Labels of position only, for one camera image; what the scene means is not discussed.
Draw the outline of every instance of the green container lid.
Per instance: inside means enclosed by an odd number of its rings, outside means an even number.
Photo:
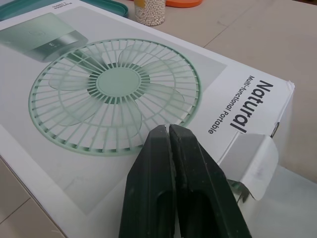
[[[3,6],[0,6],[0,21],[22,15],[24,13],[36,10],[59,2],[60,0],[14,0]],[[114,14],[128,17],[128,8],[126,5],[112,0],[82,0],[93,6],[110,11]]]

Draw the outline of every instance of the printed fan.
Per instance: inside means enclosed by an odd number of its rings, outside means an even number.
[[[99,156],[139,151],[160,124],[185,126],[200,82],[178,52],[145,40],[105,40],[53,61],[35,81],[29,110],[37,129],[64,148]]]

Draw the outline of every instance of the clip jaw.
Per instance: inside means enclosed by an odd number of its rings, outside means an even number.
[[[171,238],[175,170],[164,125],[151,130],[126,182],[120,238]]]
[[[191,130],[152,130],[126,183],[119,238],[250,238],[227,179]]]

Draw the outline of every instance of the torn box flap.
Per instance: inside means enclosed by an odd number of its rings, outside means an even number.
[[[241,182],[255,200],[260,200],[277,163],[278,150],[270,136],[239,134],[219,166],[227,179]]]

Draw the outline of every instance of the white product box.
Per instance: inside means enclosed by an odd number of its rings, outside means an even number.
[[[294,85],[80,1],[0,22],[0,155],[70,238],[118,236],[148,132],[193,131],[251,196],[286,143]]]

